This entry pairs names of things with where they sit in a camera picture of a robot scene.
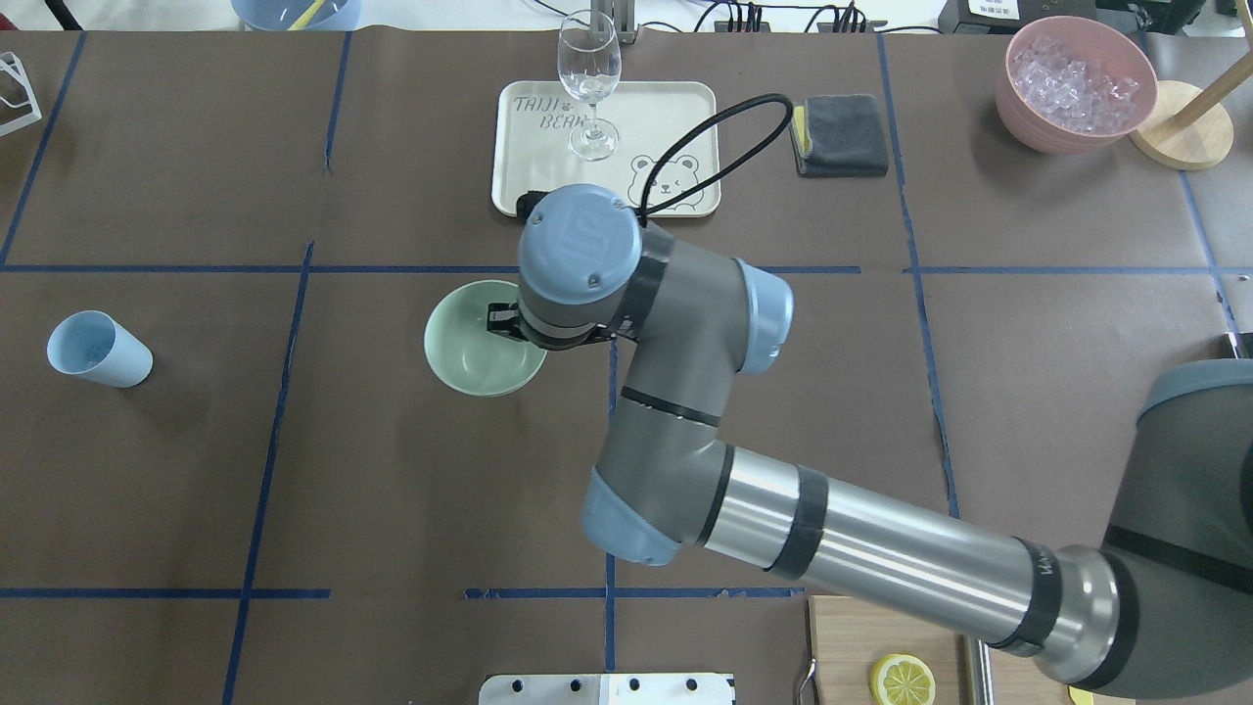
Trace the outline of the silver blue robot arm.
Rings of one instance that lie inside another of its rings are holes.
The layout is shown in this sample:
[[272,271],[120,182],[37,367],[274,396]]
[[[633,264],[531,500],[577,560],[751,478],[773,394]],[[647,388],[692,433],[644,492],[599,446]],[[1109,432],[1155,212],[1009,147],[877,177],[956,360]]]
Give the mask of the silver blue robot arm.
[[787,339],[786,280],[677,240],[591,184],[521,197],[520,291],[487,331],[635,342],[581,526],[667,565],[703,545],[1030,659],[1056,682],[1177,699],[1250,677],[1250,361],[1160,374],[1096,548],[1051,550],[718,438],[736,374]]

